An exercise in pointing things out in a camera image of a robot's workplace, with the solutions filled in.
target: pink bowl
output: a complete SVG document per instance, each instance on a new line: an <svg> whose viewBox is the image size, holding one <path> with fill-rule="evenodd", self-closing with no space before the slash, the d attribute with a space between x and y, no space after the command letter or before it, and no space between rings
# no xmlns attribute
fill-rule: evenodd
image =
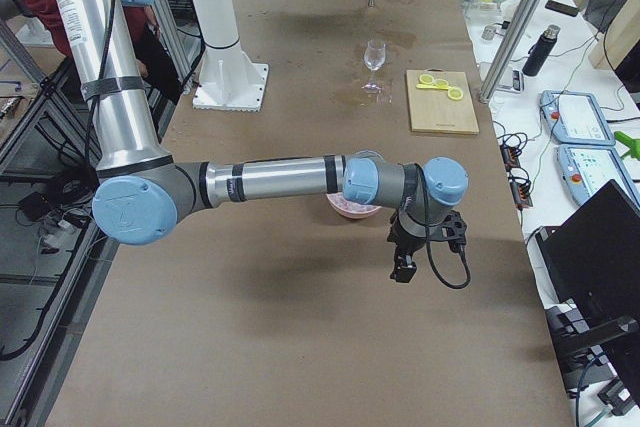
<svg viewBox="0 0 640 427"><path fill-rule="evenodd" d="M327 194L327 199L336 212L349 219L365 219L376 214L382 208L377 205L360 205L349 202L345 200L342 193Z"/></svg>

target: wooden cutting board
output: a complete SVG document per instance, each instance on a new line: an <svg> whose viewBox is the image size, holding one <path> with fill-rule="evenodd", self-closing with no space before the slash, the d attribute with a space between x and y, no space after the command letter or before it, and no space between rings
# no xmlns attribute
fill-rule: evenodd
<svg viewBox="0 0 640 427"><path fill-rule="evenodd" d="M424 70L407 70L407 99L414 132L443 132L450 134L477 134L476 114L464 72L428 72L436 79L445 79L449 85L464 92L461 100L451 100L444 90L418 90L418 78Z"/></svg>

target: red shirt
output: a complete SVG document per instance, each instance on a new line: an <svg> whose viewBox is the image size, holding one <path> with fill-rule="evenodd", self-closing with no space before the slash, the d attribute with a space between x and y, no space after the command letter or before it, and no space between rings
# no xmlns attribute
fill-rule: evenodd
<svg viewBox="0 0 640 427"><path fill-rule="evenodd" d="M72 57L71 47L67 40L60 11L56 0L22 0L24 4L34 13L51 32L51 38L56 48L67 57ZM135 43L142 37L147 25L147 17L141 7L125 7L124 16L127 19L131 40Z"/></svg>

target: water bottle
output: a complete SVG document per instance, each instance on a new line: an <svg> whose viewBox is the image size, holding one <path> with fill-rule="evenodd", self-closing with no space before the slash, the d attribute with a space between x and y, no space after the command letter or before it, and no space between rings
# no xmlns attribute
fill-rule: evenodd
<svg viewBox="0 0 640 427"><path fill-rule="evenodd" d="M553 49L553 46L556 45L558 41L558 32L560 32L560 27L552 24L542 33L536 45L534 45L529 52L527 63L524 64L522 68L524 75L528 75L529 77L538 75L542 64L547 60L551 49Z"/></svg>

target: black monitor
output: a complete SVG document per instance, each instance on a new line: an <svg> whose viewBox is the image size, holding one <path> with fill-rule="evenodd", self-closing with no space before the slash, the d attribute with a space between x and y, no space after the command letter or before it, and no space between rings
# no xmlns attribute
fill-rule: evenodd
<svg viewBox="0 0 640 427"><path fill-rule="evenodd" d="M640 322L640 210L614 181L539 242L559 300L574 300L591 329ZM601 344L640 405L640 333Z"/></svg>

